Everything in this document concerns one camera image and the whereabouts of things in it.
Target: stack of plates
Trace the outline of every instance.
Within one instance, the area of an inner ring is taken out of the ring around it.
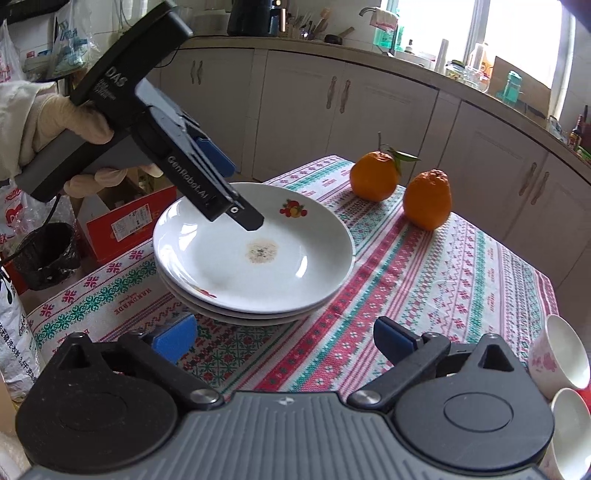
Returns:
[[[293,322],[329,303],[355,260],[347,227],[299,193],[233,187],[264,215],[257,231],[228,215],[209,222],[186,198],[158,220],[154,255],[171,293],[196,313],[236,325]]]

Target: blue gripper pad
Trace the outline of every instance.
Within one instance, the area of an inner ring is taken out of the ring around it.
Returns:
[[[229,178],[236,173],[236,165],[210,139],[196,138],[195,143],[222,177]]]
[[[423,339],[388,317],[374,323],[374,343],[393,365],[422,347]]]
[[[197,319],[191,313],[166,323],[148,334],[152,349],[166,360],[177,363],[199,335]]]

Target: food stain on plate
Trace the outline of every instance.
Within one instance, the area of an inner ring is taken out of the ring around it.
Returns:
[[[269,263],[277,256],[277,244],[271,240],[259,239],[246,246],[246,257],[251,263]]]

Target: orange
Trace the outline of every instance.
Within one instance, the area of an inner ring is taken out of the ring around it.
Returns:
[[[390,197],[396,190],[398,179],[394,159],[384,152],[364,155],[349,174],[353,193],[370,202],[381,202]]]
[[[452,212],[447,175],[441,170],[418,174],[408,184],[402,205],[407,218],[417,227],[433,231],[442,226]]]

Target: table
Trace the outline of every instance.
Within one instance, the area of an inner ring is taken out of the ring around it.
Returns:
[[[548,278],[454,213],[434,232],[412,226],[402,187],[379,204],[360,200],[349,185],[352,165],[326,157],[269,182],[321,202],[351,231],[355,267],[334,301],[304,321],[272,327],[199,316],[200,335],[182,368],[225,395],[238,389],[348,395],[390,367],[372,339],[380,315],[456,342],[500,333],[527,361],[543,318],[558,312]],[[48,359],[74,331],[114,340],[183,311],[158,279],[148,241],[47,301],[28,321]]]

